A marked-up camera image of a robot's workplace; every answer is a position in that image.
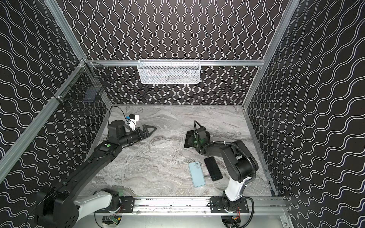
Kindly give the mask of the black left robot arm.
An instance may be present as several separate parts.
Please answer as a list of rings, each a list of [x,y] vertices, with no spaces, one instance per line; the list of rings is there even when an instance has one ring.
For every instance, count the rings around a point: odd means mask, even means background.
[[[44,188],[36,195],[34,221],[44,228],[72,228],[88,213],[85,204],[75,200],[87,183],[110,164],[124,148],[150,137],[157,128],[143,125],[132,130],[123,120],[108,125],[108,135],[92,155],[70,176],[51,188]]]

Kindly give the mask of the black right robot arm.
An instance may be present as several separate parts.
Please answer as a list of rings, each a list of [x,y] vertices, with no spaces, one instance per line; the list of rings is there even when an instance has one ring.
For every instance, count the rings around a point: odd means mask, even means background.
[[[193,147],[201,155],[223,158],[230,176],[224,193],[231,202],[242,198],[247,184],[256,179],[258,163],[241,140],[210,142],[206,136],[201,138],[198,134],[193,134],[187,137],[187,145]]]

